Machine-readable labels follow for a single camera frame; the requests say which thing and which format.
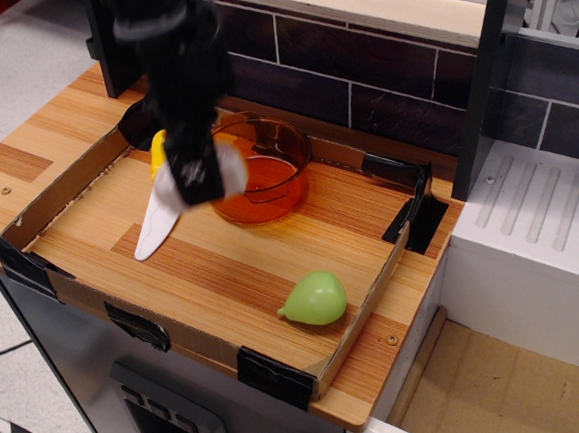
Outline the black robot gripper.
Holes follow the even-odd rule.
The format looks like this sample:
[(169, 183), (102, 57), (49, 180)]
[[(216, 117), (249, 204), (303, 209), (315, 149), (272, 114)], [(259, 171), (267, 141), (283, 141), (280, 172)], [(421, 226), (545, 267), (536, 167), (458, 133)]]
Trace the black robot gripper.
[(188, 205), (225, 195), (211, 124), (232, 85), (220, 15), (209, 1), (182, 3), (157, 16), (118, 16), (118, 42), (134, 46), (150, 82), (153, 110), (168, 131), (165, 154)]

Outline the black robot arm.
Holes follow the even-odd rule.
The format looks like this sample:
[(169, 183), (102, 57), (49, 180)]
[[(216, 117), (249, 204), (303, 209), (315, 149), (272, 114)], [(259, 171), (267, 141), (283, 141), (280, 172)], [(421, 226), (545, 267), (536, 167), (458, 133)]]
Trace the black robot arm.
[(208, 0), (104, 0), (115, 39), (134, 48), (149, 107), (167, 132), (166, 157), (190, 205), (225, 195), (212, 143), (216, 102), (232, 88), (233, 68), (220, 15)]

